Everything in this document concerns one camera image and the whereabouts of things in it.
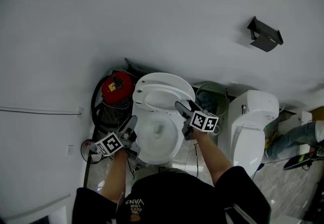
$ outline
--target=black sleeve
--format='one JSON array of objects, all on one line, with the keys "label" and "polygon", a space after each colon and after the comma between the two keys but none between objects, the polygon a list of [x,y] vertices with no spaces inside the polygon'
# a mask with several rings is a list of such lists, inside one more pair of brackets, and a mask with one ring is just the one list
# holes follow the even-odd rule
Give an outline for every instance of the black sleeve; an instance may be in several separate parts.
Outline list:
[{"label": "black sleeve", "polygon": [[111,223],[111,219],[115,218],[116,208],[116,203],[102,195],[87,188],[79,188],[76,190],[72,224]]},{"label": "black sleeve", "polygon": [[227,170],[216,182],[215,189],[225,209],[238,212],[244,219],[251,217],[257,224],[270,222],[270,205],[243,167]]}]

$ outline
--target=tile floor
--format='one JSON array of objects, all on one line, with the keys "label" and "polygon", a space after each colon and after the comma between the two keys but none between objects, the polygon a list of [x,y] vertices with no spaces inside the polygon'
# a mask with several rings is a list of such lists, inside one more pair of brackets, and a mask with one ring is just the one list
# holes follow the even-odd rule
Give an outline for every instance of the tile floor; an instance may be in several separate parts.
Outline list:
[{"label": "tile floor", "polygon": [[[289,118],[290,115],[280,114],[271,126],[265,129],[266,136],[272,134],[279,121]],[[171,167],[182,169],[189,174],[196,176],[197,159],[194,144],[195,141],[183,141],[179,152],[174,157]],[[198,174],[200,180],[212,185],[212,179],[197,146]],[[107,158],[96,165],[91,165],[87,187],[100,192],[110,167],[110,159]],[[264,194],[272,208],[271,218],[275,219],[280,215],[287,215],[295,218],[302,218],[304,212],[310,205],[313,194],[316,190],[316,183],[320,180],[324,171],[324,162],[315,162],[308,171],[302,168],[283,171],[282,167],[286,161],[265,164],[256,173],[254,182]],[[131,168],[136,162],[130,160]],[[127,169],[126,194],[131,191],[133,177]]]}]

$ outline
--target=black and white marker cube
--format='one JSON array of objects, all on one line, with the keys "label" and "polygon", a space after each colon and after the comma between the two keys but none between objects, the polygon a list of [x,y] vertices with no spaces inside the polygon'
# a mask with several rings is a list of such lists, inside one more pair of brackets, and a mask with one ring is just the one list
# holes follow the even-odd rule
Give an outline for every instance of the black and white marker cube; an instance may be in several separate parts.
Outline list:
[{"label": "black and white marker cube", "polygon": [[122,142],[115,133],[110,133],[108,136],[100,139],[96,142],[96,145],[105,157],[111,156],[123,147]]},{"label": "black and white marker cube", "polygon": [[218,117],[212,113],[195,111],[190,126],[202,132],[213,132],[218,122]]}]

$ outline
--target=wall outlet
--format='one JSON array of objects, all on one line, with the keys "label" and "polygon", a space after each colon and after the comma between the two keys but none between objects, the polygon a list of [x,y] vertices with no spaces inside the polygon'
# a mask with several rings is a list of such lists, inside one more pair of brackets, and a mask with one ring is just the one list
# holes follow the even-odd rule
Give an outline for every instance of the wall outlet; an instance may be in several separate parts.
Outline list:
[{"label": "wall outlet", "polygon": [[73,150],[74,150],[74,145],[68,145],[67,146],[67,155],[70,156],[73,154]]}]

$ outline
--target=toilet without tank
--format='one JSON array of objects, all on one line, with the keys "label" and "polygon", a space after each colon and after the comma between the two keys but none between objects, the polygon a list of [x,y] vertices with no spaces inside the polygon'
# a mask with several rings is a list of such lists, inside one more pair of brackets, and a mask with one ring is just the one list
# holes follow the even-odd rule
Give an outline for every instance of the toilet without tank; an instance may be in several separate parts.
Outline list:
[{"label": "toilet without tank", "polygon": [[184,79],[169,73],[142,77],[133,94],[133,115],[138,118],[135,132],[141,151],[139,159],[159,165],[172,160],[183,141],[183,117],[175,102],[195,100],[193,88]]},{"label": "toilet without tank", "polygon": [[258,169],[265,148],[263,129],[279,115],[278,99],[266,92],[249,90],[234,99],[228,109],[218,147],[234,166],[245,168],[249,176]]}]

